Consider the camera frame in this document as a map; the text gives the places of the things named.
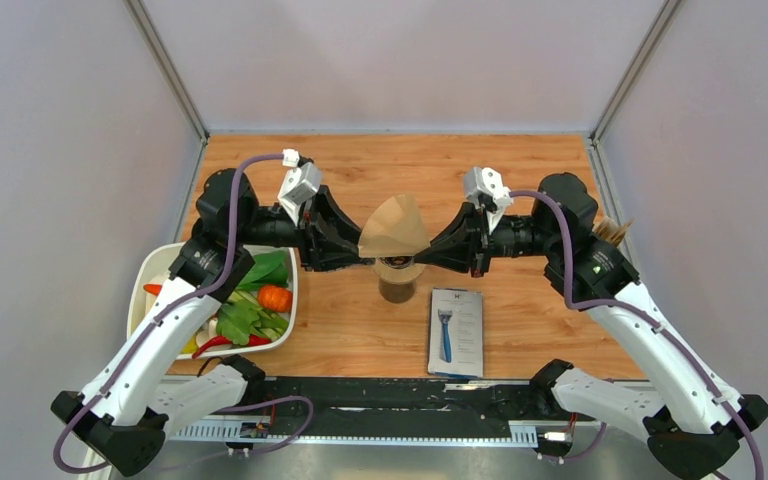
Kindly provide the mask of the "brown paper coffee filter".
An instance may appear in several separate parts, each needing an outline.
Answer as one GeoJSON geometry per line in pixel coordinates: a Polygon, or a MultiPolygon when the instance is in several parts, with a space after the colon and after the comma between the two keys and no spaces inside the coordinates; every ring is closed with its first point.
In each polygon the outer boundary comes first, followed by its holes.
{"type": "Polygon", "coordinates": [[[361,258],[413,256],[430,246],[428,229],[411,194],[384,201],[367,219],[358,240],[361,258]]]}

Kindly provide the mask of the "round wooden dripper stand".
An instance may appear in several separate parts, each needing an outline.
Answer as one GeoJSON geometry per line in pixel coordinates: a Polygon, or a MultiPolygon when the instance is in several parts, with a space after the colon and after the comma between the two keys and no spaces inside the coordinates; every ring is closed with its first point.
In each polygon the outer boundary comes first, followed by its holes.
{"type": "Polygon", "coordinates": [[[416,281],[424,272],[426,266],[422,264],[390,266],[377,261],[373,266],[373,272],[379,280],[393,285],[405,285],[416,281]]]}

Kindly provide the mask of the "glass ribbed coffee dripper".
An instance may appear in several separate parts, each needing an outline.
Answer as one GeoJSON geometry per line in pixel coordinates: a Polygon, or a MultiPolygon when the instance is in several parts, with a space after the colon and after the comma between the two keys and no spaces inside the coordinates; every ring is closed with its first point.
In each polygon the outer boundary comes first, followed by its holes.
{"type": "Polygon", "coordinates": [[[375,266],[385,270],[423,270],[425,268],[423,264],[417,263],[413,256],[379,257],[376,259],[375,266]]]}

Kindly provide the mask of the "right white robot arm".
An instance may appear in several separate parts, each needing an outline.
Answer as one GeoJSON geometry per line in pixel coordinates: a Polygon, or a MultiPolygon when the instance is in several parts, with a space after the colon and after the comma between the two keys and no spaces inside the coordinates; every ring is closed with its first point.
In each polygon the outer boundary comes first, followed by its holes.
{"type": "Polygon", "coordinates": [[[768,418],[768,403],[731,387],[683,339],[620,251],[621,232],[595,225],[597,201],[576,175],[545,177],[528,192],[527,215],[507,213],[520,192],[492,169],[474,169],[464,190],[456,217],[414,260],[480,277],[495,258],[544,257],[545,277],[567,308],[602,326],[651,386],[628,389],[553,360],[533,378],[538,415],[567,411],[618,428],[681,479],[718,475],[747,447],[755,477],[764,477],[754,432],[768,418]]]}

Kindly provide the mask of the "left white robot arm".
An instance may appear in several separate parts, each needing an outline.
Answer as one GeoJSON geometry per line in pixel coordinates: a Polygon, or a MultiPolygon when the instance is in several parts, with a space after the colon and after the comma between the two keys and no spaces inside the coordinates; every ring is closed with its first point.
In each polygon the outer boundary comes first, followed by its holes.
{"type": "Polygon", "coordinates": [[[124,476],[146,469],[168,438],[219,410],[260,410],[263,372],[234,355],[211,373],[164,390],[160,383],[190,337],[229,299],[252,271],[254,246],[295,249],[309,271],[360,263],[360,227],[318,183],[312,164],[291,170],[283,204],[263,206],[247,176],[212,174],[197,200],[190,239],[172,262],[160,296],[120,351],[82,389],[63,391],[52,412],[124,476]]]}

